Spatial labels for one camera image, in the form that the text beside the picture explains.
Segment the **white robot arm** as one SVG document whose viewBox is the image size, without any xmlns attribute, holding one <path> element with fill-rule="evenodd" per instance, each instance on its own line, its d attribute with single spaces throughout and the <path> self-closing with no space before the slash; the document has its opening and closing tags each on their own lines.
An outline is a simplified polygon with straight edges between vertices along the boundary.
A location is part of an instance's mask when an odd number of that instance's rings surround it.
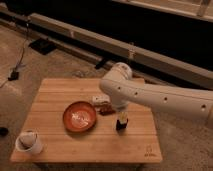
<svg viewBox="0 0 213 171">
<path fill-rule="evenodd" d="M 116 111 L 129 102 L 189 118 L 213 129 L 213 91 L 161 86 L 132 80 L 132 69 L 116 63 L 100 80 L 100 90 Z"/>
</svg>

